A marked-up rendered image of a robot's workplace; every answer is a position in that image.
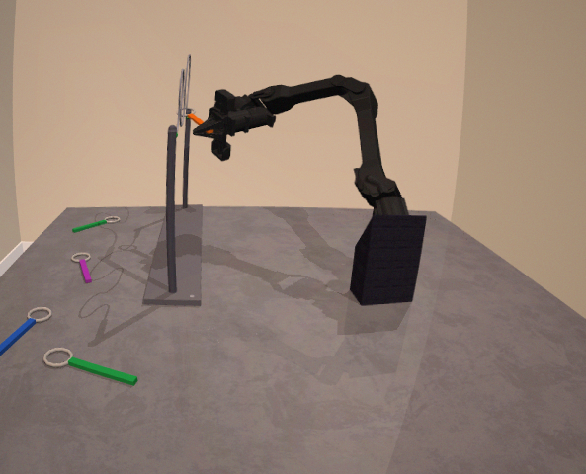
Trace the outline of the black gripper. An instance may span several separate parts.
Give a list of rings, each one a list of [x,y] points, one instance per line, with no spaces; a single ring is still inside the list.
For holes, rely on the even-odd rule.
[[[215,91],[215,101],[221,103],[220,111],[212,111],[210,118],[193,129],[193,135],[213,138],[211,151],[223,162],[230,157],[231,145],[226,141],[226,135],[233,137],[235,133],[240,131],[249,133],[253,119],[246,109],[236,109],[235,112],[230,112],[234,110],[235,95],[225,89]],[[211,130],[213,133],[206,133]]]

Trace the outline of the orange handle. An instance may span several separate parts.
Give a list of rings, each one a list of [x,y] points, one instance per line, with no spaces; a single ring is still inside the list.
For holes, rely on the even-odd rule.
[[[193,112],[192,112],[191,114],[185,114],[185,117],[189,117],[189,118],[190,118],[192,121],[194,121],[194,122],[195,122],[195,124],[197,124],[197,125],[201,125],[201,124],[202,124],[204,121],[201,121],[201,120],[200,120],[198,117],[196,117],[196,116],[194,115],[194,113],[195,113],[195,109],[193,109],[193,108],[191,108],[191,107],[188,107],[188,109],[189,109],[189,110],[193,110]],[[206,131],[206,133],[208,133],[208,134],[210,134],[210,133],[213,133],[213,130],[211,130],[211,131]]]

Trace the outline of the blue handle with beige loop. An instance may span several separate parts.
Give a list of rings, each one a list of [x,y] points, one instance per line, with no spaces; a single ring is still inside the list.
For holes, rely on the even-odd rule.
[[[46,310],[49,312],[49,314],[46,317],[43,317],[42,319],[34,319],[31,316],[31,314],[33,312],[36,311],[41,311],[41,310]],[[47,307],[37,307],[36,309],[32,309],[29,311],[28,313],[28,320],[27,322],[25,322],[25,324],[23,323],[23,325],[21,325],[21,327],[19,327],[10,337],[8,337],[5,341],[3,341],[3,343],[1,343],[0,345],[0,356],[2,354],[4,354],[4,352],[6,352],[13,344],[15,344],[15,342],[17,342],[25,333],[27,333],[27,331],[29,331],[29,329],[31,329],[31,327],[33,327],[33,325],[35,326],[36,322],[43,322],[46,321],[50,318],[50,316],[52,314],[52,311],[47,308]]]

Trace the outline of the green handle with beige loop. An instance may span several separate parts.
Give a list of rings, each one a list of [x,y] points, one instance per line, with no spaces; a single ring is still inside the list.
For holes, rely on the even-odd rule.
[[[116,221],[107,221],[107,219],[110,219],[110,218],[116,218],[117,220]],[[85,225],[85,226],[82,226],[82,227],[72,228],[72,232],[76,233],[76,232],[79,232],[79,231],[82,231],[82,230],[85,230],[85,229],[88,229],[88,228],[91,228],[91,227],[95,227],[97,225],[104,225],[104,224],[107,224],[107,223],[117,223],[119,221],[121,221],[121,219],[119,217],[117,217],[117,216],[109,216],[109,217],[106,217],[104,220],[101,220],[101,221],[98,221],[98,222],[95,222],[95,223],[91,223],[91,224],[88,224],[88,225]]]
[[[66,353],[69,353],[70,358],[67,361],[65,361],[64,363],[54,364],[52,362],[49,362],[47,360],[47,357],[56,351],[58,351],[58,352],[64,351]],[[43,361],[46,363],[46,365],[51,366],[51,367],[63,367],[66,365],[70,365],[70,366],[74,366],[78,369],[86,370],[86,371],[89,371],[90,373],[94,373],[94,374],[99,374],[103,377],[111,378],[116,381],[123,382],[128,385],[132,385],[132,386],[134,386],[137,382],[137,376],[128,375],[127,373],[124,373],[124,372],[115,371],[110,368],[102,367],[98,364],[94,364],[94,363],[90,363],[85,360],[77,359],[77,358],[73,357],[73,353],[71,350],[65,349],[63,347],[54,348],[54,349],[49,350],[47,353],[44,354]]]

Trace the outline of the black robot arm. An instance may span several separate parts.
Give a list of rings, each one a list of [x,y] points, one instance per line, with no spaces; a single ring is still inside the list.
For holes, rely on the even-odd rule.
[[[355,185],[362,198],[374,208],[372,216],[409,215],[405,198],[396,182],[385,176],[381,164],[376,127],[378,101],[369,83],[334,75],[292,87],[274,85],[248,96],[236,96],[234,110],[230,112],[236,109],[248,110],[253,119],[251,129],[265,125],[273,128],[276,122],[274,114],[288,111],[298,103],[331,96],[344,98],[354,106],[357,113],[363,164],[360,168],[354,168],[354,174]]]

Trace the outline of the purple handle with grey loop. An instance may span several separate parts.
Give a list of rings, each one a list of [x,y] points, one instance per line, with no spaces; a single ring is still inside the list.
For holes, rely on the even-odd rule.
[[[74,259],[76,256],[79,256],[79,255],[88,255],[89,257],[85,260]],[[85,278],[86,283],[92,282],[91,277],[89,275],[89,270],[86,266],[86,261],[89,261],[90,258],[91,258],[91,255],[88,253],[76,253],[76,254],[72,255],[72,257],[71,257],[72,261],[80,263],[80,266],[82,268],[82,273],[83,273],[83,276]]]

